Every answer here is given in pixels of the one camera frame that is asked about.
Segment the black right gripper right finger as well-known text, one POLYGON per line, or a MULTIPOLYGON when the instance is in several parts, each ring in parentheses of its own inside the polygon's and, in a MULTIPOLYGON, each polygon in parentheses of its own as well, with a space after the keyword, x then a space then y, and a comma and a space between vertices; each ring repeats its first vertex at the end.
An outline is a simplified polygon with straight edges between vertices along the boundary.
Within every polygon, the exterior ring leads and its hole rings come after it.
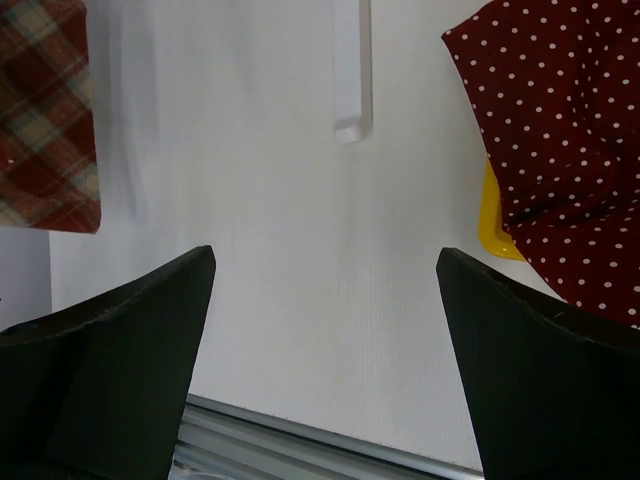
POLYGON ((436 272, 488 479, 635 479, 639 335, 445 248, 436 272))

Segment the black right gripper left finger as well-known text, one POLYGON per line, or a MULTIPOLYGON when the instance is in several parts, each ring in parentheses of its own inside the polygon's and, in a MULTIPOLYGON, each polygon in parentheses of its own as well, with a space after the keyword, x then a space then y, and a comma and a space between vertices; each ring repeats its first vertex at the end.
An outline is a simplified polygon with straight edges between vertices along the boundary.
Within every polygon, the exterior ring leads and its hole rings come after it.
POLYGON ((199 246, 1 334, 5 479, 165 479, 213 289, 199 246))

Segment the red polka dot skirt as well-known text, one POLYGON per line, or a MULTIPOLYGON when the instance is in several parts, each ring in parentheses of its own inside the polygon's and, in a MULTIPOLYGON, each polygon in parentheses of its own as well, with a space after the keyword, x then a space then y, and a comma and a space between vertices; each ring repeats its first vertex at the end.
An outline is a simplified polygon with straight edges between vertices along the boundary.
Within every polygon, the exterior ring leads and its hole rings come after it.
POLYGON ((500 224, 563 300, 639 325, 639 5, 491 1, 442 36, 500 224))

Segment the red plaid skirt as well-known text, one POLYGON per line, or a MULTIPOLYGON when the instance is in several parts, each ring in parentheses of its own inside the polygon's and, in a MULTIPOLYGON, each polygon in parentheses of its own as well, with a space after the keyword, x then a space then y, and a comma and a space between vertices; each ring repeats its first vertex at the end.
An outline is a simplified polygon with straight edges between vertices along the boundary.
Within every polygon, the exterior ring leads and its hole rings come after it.
POLYGON ((81 1, 1 4, 1 223, 89 234, 100 227, 81 1))

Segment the yellow plastic tray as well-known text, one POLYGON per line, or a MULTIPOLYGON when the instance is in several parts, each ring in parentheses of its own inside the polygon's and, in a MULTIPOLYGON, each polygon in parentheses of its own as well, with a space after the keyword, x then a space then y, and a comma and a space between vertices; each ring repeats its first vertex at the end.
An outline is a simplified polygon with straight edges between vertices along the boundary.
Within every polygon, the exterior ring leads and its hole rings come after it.
POLYGON ((500 191, 490 161, 486 162, 484 174, 478 237, 489 254, 505 260, 524 261, 511 236, 503 230, 500 191))

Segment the white clothes rack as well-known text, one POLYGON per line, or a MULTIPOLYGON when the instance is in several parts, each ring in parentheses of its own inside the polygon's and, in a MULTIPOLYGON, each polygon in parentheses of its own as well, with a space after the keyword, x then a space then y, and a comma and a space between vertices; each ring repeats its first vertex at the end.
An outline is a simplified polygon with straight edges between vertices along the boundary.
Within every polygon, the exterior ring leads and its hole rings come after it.
POLYGON ((341 144, 373 128, 371 2, 333 2, 334 134, 341 144))

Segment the aluminium front rail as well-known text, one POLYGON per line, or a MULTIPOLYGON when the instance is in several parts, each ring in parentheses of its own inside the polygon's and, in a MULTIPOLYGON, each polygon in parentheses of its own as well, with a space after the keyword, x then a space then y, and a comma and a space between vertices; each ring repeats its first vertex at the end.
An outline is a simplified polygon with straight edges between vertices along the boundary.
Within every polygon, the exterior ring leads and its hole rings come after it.
POLYGON ((482 479, 483 473, 189 395, 172 479, 482 479))

